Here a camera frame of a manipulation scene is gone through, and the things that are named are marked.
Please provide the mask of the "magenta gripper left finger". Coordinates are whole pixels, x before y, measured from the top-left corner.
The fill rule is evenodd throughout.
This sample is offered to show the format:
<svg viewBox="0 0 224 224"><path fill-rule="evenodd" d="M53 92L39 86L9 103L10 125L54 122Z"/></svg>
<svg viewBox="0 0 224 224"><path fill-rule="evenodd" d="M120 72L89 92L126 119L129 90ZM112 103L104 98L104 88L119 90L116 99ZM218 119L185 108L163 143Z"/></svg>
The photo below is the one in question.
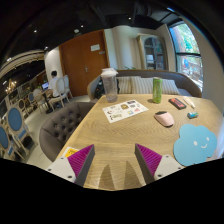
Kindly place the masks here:
<svg viewBox="0 0 224 224"><path fill-rule="evenodd" d="M76 185L83 186L94 156L94 146L89 145L68 157L59 157L47 168L47 171Z"/></svg>

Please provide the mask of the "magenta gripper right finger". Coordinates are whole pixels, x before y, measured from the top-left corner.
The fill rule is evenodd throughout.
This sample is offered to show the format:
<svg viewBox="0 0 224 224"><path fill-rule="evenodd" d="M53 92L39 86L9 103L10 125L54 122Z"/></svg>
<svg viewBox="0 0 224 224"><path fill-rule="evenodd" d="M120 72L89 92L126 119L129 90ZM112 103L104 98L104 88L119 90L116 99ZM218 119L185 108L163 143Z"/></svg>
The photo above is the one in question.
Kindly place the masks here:
<svg viewBox="0 0 224 224"><path fill-rule="evenodd" d="M162 156L140 144L135 144L135 155L146 184L183 169L172 156Z"/></svg>

